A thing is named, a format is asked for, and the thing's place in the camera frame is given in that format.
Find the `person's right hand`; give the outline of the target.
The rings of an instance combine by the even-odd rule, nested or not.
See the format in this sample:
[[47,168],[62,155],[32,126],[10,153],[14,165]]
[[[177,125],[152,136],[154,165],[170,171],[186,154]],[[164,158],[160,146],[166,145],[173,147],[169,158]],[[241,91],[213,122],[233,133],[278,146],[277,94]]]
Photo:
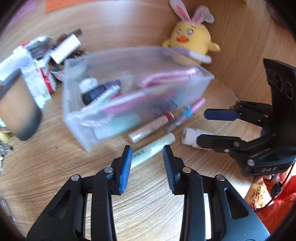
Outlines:
[[276,182],[280,176],[280,173],[271,174],[271,175],[264,175],[262,178],[266,181]]

